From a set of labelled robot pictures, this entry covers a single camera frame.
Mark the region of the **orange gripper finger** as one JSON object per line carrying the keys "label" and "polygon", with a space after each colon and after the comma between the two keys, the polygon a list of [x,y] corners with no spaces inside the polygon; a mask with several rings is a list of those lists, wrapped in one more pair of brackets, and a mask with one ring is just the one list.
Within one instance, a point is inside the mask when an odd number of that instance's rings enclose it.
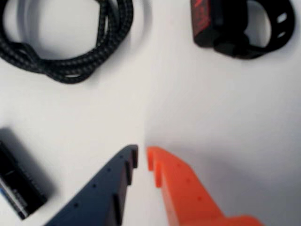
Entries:
{"label": "orange gripper finger", "polygon": [[260,226],[248,215],[227,217],[189,164],[169,151],[147,147],[148,169],[161,189],[171,226]]}

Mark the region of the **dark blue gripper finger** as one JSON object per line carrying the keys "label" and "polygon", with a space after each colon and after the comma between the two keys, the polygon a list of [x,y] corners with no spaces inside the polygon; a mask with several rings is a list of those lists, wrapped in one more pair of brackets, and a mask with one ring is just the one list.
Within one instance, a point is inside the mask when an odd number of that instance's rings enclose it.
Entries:
{"label": "dark blue gripper finger", "polygon": [[120,226],[127,187],[138,167],[138,146],[128,145],[46,224],[48,226]]}

